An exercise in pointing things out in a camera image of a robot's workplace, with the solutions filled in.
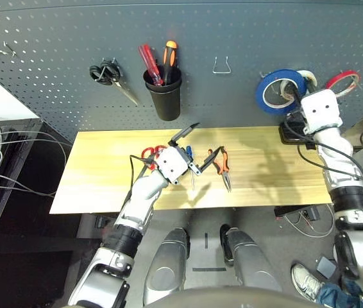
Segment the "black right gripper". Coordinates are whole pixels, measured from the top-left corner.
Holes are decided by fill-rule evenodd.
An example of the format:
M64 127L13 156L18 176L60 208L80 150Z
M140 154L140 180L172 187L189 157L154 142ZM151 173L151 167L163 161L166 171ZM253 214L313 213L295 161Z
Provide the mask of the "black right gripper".
M298 106L298 108L295 108L292 111L292 129L296 133L304 133L304 128L305 128L306 124L305 124L305 119L304 119L303 114L301 113L301 109L300 109L302 96L300 95L300 92L299 92L297 86L292 87L292 94L294 97L294 102Z

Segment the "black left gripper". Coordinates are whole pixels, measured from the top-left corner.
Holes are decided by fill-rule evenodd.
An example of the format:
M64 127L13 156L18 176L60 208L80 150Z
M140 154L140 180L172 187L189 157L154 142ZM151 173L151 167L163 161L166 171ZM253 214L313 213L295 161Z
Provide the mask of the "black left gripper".
M178 133L176 133L171 137L171 140L168 142L168 145L170 145L170 147L176 150L178 154L178 160L180 162L183 161L183 167L185 168L185 171L183 173L185 173L186 170L189 169L192 174L200 175L201 172L203 172L207 167L213 165L217 170L217 174L221 175L224 170L223 165L217 163L215 160L218 153L224 150L223 146L218 147L216 150L208 149L208 157L204 160L204 163L199 167L194 162L192 147L190 145L187 145L186 147L183 148L180 147L179 144L177 143L179 139L186 137L191 131L193 131L193 129L195 129L195 127L197 127L198 124L199 123L194 123L180 130Z

